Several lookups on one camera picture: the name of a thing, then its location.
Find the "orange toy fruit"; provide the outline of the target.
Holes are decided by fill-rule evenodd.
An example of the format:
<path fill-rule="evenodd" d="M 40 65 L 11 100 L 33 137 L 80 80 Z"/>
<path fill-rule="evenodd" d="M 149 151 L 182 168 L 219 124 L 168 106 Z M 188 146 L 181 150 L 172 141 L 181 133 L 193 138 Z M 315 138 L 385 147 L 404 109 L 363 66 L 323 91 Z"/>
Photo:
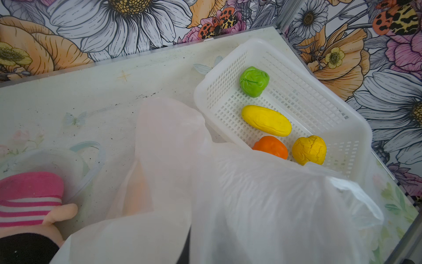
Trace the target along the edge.
<path fill-rule="evenodd" d="M 289 155 L 287 147 L 274 136 L 262 137 L 254 144 L 252 149 L 272 154 L 284 160 L 287 159 Z"/>

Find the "yellow toy banana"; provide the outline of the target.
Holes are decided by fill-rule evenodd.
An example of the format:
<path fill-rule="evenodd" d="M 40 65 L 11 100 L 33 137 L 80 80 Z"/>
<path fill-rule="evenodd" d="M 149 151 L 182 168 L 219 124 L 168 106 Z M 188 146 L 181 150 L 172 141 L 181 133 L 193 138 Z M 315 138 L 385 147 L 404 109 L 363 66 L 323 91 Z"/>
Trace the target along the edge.
<path fill-rule="evenodd" d="M 265 107 L 247 105 L 241 116 L 250 126 L 273 136 L 286 137 L 292 132 L 291 122 L 284 115 Z"/>

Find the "green toy fruit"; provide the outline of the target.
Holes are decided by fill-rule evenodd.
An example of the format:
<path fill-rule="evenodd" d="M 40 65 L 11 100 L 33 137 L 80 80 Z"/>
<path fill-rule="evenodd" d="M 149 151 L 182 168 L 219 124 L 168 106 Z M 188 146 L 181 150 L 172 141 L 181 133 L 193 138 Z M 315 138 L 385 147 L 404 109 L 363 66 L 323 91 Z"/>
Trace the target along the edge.
<path fill-rule="evenodd" d="M 249 67 L 240 76 L 240 87 L 247 96 L 257 98 L 266 89 L 269 81 L 270 76 L 265 71 Z"/>

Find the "white plastic bag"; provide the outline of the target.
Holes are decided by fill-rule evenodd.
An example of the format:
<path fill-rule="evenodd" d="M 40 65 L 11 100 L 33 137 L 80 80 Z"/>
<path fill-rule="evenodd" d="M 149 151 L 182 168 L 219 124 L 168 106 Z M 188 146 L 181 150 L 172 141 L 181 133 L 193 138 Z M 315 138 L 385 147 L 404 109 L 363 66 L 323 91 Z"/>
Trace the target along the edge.
<path fill-rule="evenodd" d="M 105 221 L 72 234 L 54 264 L 367 264 L 383 224 L 355 182 L 320 165 L 214 143 L 202 114 L 144 100 L 135 160 Z"/>

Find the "yellow toy fruit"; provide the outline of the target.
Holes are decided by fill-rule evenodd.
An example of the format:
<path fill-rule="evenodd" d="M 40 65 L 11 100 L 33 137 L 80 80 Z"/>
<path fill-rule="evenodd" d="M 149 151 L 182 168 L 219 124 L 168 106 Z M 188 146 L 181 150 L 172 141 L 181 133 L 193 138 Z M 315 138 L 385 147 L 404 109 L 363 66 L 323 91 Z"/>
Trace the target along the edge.
<path fill-rule="evenodd" d="M 326 159 L 327 147 L 325 141 L 316 135 L 298 138 L 292 147 L 295 161 L 304 166 L 308 162 L 323 165 Z"/>

